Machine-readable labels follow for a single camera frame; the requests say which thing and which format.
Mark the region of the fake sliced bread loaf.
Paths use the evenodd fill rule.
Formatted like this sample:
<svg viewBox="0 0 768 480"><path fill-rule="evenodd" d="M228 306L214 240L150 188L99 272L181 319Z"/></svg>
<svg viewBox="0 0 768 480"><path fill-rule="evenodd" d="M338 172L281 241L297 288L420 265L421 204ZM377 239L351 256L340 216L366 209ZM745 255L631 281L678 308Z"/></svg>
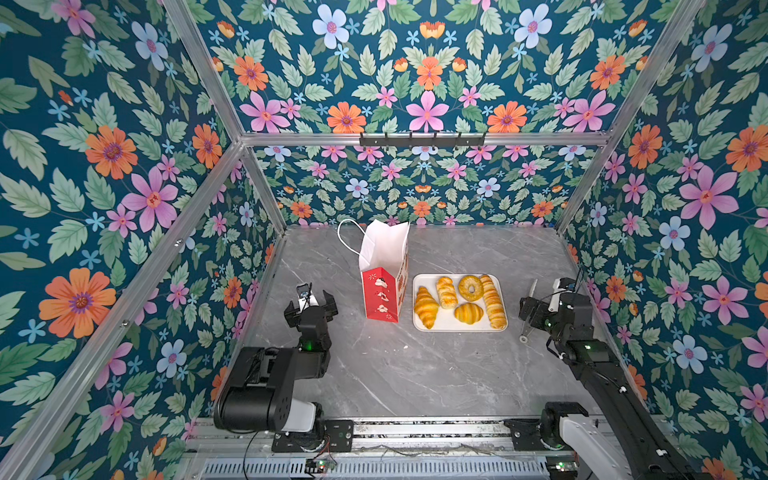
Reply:
<svg viewBox="0 0 768 480"><path fill-rule="evenodd" d="M488 317L490 327L493 330L504 330L508 325L508 321L501 295L496 289L493 279L489 275L481 275L480 281L483 288L485 312Z"/></svg>

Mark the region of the small round striped bread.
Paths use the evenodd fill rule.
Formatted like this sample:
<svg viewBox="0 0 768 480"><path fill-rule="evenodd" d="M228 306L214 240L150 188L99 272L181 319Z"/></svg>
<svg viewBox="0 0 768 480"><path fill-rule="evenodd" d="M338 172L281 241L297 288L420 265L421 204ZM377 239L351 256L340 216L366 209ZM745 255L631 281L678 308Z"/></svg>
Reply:
<svg viewBox="0 0 768 480"><path fill-rule="evenodd" d="M475 303L464 303L457 306L453 314L459 322L466 325L474 325L483 318L484 310Z"/></svg>

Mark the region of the red white paper bag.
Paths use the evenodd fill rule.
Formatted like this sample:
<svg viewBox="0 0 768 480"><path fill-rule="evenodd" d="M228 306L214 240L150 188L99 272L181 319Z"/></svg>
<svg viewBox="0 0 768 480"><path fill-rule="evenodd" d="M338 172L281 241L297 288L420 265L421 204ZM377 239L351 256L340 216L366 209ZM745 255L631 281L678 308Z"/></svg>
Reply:
<svg viewBox="0 0 768 480"><path fill-rule="evenodd" d="M352 247L342 237L342 228L356 227L363 238ZM389 225L374 220L367 227L344 219L337 226L337 238L355 254L361 276L365 317L369 320L398 323L408 284L408 236L411 225Z"/></svg>

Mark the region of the pale twisted bread roll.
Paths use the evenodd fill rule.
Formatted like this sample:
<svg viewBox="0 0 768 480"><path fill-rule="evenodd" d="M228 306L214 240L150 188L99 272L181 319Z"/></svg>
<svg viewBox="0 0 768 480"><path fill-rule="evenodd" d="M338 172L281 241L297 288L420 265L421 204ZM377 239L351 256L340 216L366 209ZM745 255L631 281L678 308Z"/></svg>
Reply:
<svg viewBox="0 0 768 480"><path fill-rule="evenodd" d="M442 276L436 282L438 302L440 307L446 310L454 309L458 306L458 297L453 280L450 277Z"/></svg>

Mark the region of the yellow fake donut bread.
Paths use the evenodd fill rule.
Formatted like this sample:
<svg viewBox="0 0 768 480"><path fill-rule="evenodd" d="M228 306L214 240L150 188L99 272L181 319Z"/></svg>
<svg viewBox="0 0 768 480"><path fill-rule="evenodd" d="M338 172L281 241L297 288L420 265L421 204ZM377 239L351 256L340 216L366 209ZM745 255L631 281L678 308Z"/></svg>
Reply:
<svg viewBox="0 0 768 480"><path fill-rule="evenodd" d="M466 275L460 279L458 291L460 296L466 301L478 301L484 294L482 280L475 275Z"/></svg>

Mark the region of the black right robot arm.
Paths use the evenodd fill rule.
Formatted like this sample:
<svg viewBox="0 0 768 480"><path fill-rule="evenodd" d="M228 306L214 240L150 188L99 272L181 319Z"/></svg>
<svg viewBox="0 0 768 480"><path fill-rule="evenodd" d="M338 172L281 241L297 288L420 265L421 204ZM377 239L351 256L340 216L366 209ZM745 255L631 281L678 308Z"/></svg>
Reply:
<svg viewBox="0 0 768 480"><path fill-rule="evenodd" d="M572 449L591 479L708 479L664 435L613 349L595 336L592 303L578 291L577 281L563 277L541 298L534 296L535 289L520 300L520 339L532 329L548 334L547 352L582 384L615 437L606 439L579 403L555 401L542 410L537 426L541 443Z"/></svg>

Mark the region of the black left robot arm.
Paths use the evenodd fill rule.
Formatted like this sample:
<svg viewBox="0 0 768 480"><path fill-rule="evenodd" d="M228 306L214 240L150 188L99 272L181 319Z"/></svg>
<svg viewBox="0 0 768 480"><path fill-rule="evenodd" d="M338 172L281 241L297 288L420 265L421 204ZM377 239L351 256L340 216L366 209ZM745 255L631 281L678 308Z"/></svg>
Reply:
<svg viewBox="0 0 768 480"><path fill-rule="evenodd" d="M221 387L213 414L220 430L238 434L308 434L320 428L322 407L294 397L295 383L324 377L331 358L329 323L338 314L328 292L318 301L312 285L297 287L298 301L283 312L300 334L294 347L244 347Z"/></svg>

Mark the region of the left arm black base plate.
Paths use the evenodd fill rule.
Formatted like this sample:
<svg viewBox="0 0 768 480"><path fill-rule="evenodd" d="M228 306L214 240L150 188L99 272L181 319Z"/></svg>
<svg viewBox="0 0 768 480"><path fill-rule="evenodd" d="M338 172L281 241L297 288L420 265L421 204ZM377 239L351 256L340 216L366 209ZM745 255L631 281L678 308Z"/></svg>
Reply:
<svg viewBox="0 0 768 480"><path fill-rule="evenodd" d="M346 419L316 420L308 432L278 432L273 453L347 453L352 450L355 423Z"/></svg>

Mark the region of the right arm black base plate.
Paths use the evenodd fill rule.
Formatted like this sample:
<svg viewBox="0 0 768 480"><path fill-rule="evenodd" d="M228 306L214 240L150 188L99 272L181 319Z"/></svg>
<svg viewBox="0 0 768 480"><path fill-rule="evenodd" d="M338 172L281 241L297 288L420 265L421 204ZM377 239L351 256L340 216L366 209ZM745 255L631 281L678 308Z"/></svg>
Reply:
<svg viewBox="0 0 768 480"><path fill-rule="evenodd" d="M541 421L534 418L510 418L503 421L510 431L516 451L560 451L564 445L542 431Z"/></svg>

